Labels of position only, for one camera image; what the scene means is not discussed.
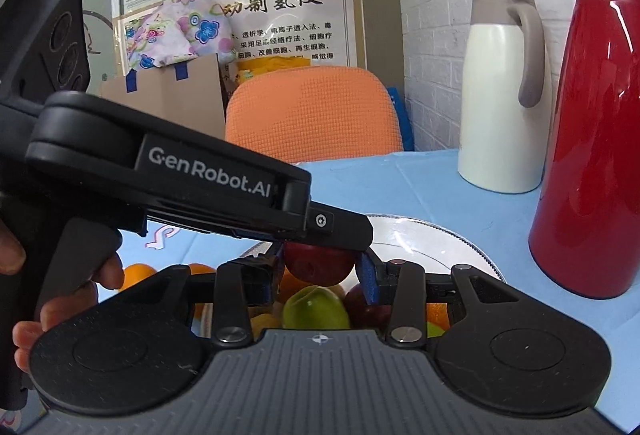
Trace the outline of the person's left hand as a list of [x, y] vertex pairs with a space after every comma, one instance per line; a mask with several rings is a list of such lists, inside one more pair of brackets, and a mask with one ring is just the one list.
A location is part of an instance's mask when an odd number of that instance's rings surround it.
[[[3, 276], [14, 276], [24, 265], [26, 253], [13, 233], [1, 224], [1, 273]], [[12, 331], [13, 343], [16, 347], [14, 360], [23, 372], [28, 371], [28, 359], [32, 347], [46, 331], [60, 322], [70, 319], [82, 311], [87, 311], [98, 303], [96, 285], [107, 290], [122, 288], [125, 275], [122, 260], [117, 253], [107, 259], [93, 274], [85, 285], [73, 294], [57, 296], [43, 305], [40, 317], [36, 321], [20, 321]]]

